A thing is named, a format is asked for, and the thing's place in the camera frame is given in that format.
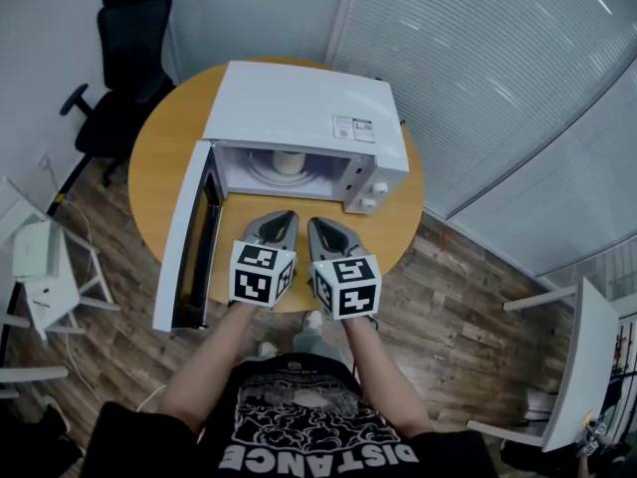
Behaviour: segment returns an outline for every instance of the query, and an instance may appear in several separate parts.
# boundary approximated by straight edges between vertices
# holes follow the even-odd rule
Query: table
[[[468,428],[550,451],[576,442],[589,412],[594,418],[599,417],[612,370],[619,321],[610,303],[588,280],[581,278],[577,285],[504,303],[503,308],[520,310],[573,295],[575,313],[568,359],[555,407],[544,431],[507,430],[478,421],[469,421]]]
[[[330,69],[316,62],[286,58],[252,59],[256,62],[292,64]],[[174,206],[194,143],[203,130],[227,65],[208,69],[184,82],[154,110],[139,133],[128,172],[128,194],[135,224],[153,255],[161,261]],[[405,125],[402,127],[409,174],[372,215],[345,214],[339,202],[232,193],[223,203],[223,217],[212,268],[210,296],[228,302],[230,253],[235,239],[253,219],[278,210],[299,214],[297,277],[276,306],[277,312],[317,309],[319,302],[308,286],[310,249],[308,220],[333,219],[358,233],[364,246],[376,255],[382,274],[398,262],[409,247],[420,222],[424,203],[424,178],[418,150]]]

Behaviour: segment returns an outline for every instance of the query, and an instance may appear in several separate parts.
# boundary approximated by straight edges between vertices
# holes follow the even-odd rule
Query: black t-shirt
[[[402,439],[347,367],[289,354],[237,366],[197,438],[180,420],[102,408],[82,470],[101,476],[497,476],[478,432]]]

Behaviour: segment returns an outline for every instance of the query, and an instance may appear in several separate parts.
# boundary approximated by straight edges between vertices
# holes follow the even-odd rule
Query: microwave knob
[[[371,186],[371,192],[375,195],[386,195],[389,193],[389,186],[386,182],[376,182]]]
[[[376,200],[373,198],[362,198],[360,200],[360,206],[365,210],[371,210],[376,208]]]

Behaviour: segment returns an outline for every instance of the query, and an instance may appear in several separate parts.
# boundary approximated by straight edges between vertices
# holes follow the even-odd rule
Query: power outlet
[[[46,170],[51,166],[51,157],[49,157],[49,155],[46,152],[42,154],[42,156],[40,157],[40,160],[38,161],[38,166],[40,167],[41,170]]]

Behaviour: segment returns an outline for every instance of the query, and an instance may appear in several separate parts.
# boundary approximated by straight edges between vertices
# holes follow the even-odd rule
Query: black office chair
[[[161,67],[161,44],[172,0],[103,0],[98,13],[104,80],[110,92],[92,109],[79,86],[60,110],[77,106],[87,120],[76,149],[94,157],[112,157],[102,183],[130,157],[137,135],[159,102],[174,89]]]

